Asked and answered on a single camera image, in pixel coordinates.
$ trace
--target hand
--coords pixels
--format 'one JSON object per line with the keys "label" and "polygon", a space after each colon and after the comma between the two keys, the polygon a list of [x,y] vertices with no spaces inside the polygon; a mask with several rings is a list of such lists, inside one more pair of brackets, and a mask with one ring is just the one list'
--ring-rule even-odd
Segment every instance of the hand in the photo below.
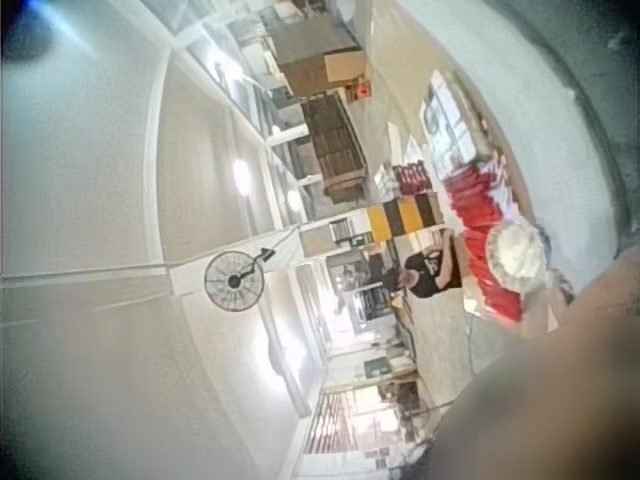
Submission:
{"label": "hand", "polygon": [[442,244],[443,244],[443,246],[451,245],[451,240],[452,239],[453,239],[453,231],[450,228],[445,229],[445,231],[442,234]]}

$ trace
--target fan grille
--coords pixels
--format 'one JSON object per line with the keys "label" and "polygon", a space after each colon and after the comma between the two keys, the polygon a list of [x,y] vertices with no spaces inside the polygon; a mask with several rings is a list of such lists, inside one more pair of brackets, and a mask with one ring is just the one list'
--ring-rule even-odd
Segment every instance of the fan grille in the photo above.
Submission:
{"label": "fan grille", "polygon": [[253,307],[264,292],[264,272],[259,262],[244,252],[228,251],[215,256],[204,274],[204,287],[213,303],[228,312]]}

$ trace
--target black t-shirt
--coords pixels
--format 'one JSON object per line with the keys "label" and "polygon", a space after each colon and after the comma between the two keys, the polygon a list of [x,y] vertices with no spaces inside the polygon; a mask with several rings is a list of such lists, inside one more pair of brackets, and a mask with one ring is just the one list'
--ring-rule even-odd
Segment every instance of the black t-shirt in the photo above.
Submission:
{"label": "black t-shirt", "polygon": [[453,262],[453,268],[451,272],[451,280],[445,287],[440,290],[436,284],[436,278],[440,275],[440,268],[442,267],[442,252],[437,251],[431,255],[425,255],[422,252],[418,252],[411,255],[404,262],[404,268],[407,270],[415,270],[420,274],[418,283],[410,289],[418,298],[428,298],[436,293],[444,292],[450,288],[460,288],[462,282],[460,280],[460,268],[458,266],[458,260],[456,259],[455,250],[451,247],[451,261]]}

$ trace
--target yellow and black stripes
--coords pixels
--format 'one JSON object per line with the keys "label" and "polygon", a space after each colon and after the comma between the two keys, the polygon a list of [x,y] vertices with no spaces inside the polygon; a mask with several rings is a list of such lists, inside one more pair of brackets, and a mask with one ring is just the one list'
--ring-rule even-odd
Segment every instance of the yellow and black stripes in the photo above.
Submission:
{"label": "yellow and black stripes", "polygon": [[368,208],[373,241],[377,244],[393,237],[406,235],[426,227],[436,225],[436,217],[441,218],[435,197],[423,193],[403,197]]}

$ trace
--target light fixture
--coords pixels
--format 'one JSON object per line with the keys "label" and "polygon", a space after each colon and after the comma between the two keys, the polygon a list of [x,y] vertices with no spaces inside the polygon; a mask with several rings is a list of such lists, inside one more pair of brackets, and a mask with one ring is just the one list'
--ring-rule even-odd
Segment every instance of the light fixture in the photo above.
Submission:
{"label": "light fixture", "polygon": [[240,81],[244,78],[244,71],[240,64],[216,46],[212,46],[209,50],[207,62],[219,65],[227,80]]}
{"label": "light fixture", "polygon": [[302,197],[298,190],[289,190],[289,193],[287,193],[287,202],[294,212],[302,210]]}
{"label": "light fixture", "polygon": [[233,162],[233,178],[236,181],[236,188],[243,197],[251,193],[251,171],[249,165],[244,160]]}

